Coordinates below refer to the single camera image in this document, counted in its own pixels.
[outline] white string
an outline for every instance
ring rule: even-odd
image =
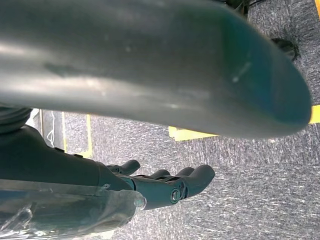
[[[54,147],[54,115],[54,111],[51,111],[51,114],[52,116],[52,129],[47,135],[47,139],[51,143],[52,147]]]

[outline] black cable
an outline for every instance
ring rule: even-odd
[[[261,2],[263,2],[263,1],[265,1],[265,0],[256,0],[254,2],[249,4],[249,7],[254,6],[255,4],[261,3]]]

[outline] gray curved tube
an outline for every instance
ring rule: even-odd
[[[2,0],[0,103],[240,138],[306,126],[293,64],[205,0]]]

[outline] robotic hand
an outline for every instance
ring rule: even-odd
[[[133,190],[144,196],[146,199],[145,210],[174,205],[180,200],[199,194],[215,176],[215,172],[209,165],[201,165],[195,169],[186,167],[174,176],[165,169],[149,176],[129,176],[140,167],[137,160],[130,160],[122,166],[106,167]]]

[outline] black object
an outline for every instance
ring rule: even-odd
[[[311,116],[291,61],[214,2],[2,0],[0,29],[6,105],[236,138],[290,135]]]
[[[228,5],[232,9],[235,9],[236,12],[248,17],[249,8],[264,2],[265,0],[256,0],[256,1],[250,1],[250,0],[217,0],[217,2],[222,2]],[[283,51],[285,55],[287,55],[291,61],[295,60],[298,56],[298,47],[289,40],[282,39],[282,38],[272,38],[271,39],[274,42],[277,47]]]
[[[158,171],[151,176],[130,176],[140,167],[137,160],[103,165],[48,147],[35,129],[23,126],[0,134],[0,179],[103,187],[138,191],[145,210],[171,206],[202,192],[215,176],[208,165],[185,168],[175,176]]]

